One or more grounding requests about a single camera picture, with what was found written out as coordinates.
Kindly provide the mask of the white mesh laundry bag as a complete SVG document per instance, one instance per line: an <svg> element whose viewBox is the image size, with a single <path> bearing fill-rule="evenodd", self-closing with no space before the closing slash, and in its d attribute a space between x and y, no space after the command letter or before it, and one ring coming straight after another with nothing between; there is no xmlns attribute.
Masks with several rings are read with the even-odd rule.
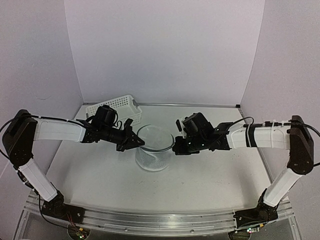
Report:
<svg viewBox="0 0 320 240"><path fill-rule="evenodd" d="M168 167L174 145L174 136L166 129L156 125L144 125L137 136L145 144L136 150L135 161L149 172L159 172Z"/></svg>

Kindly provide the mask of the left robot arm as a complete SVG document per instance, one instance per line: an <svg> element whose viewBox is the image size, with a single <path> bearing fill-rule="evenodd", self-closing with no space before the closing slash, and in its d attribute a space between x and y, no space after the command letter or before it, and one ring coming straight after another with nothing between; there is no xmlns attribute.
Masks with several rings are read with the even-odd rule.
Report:
<svg viewBox="0 0 320 240"><path fill-rule="evenodd" d="M115 144L116 151L124 152L145 144L134 133L133 122L131 118L121 122L117 111L108 105L98 107L95 114L85 120L37 116L21 109L0 129L5 149L1 154L13 165L20 180L38 196L42 215L80 224L85 209L65 203L63 194L35 162L34 142L53 140L91 144L105 141Z"/></svg>

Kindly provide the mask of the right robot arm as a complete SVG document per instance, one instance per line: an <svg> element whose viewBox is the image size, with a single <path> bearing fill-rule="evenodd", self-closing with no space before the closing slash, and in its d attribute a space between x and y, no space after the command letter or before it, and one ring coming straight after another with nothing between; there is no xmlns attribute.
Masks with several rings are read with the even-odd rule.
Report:
<svg viewBox="0 0 320 240"><path fill-rule="evenodd" d="M240 148L269 148L289 151L284 170L259 197L257 206L234 213L237 228L266 224L278 219L278 206L295 183L309 174L314 163L314 140L310 131L319 132L305 124L299 115L288 121L244 123L243 119L222 122L216 127L201 113L194 113L176 126L181 133L175 137L173 152L177 156L198 154L202 150L229 151Z"/></svg>

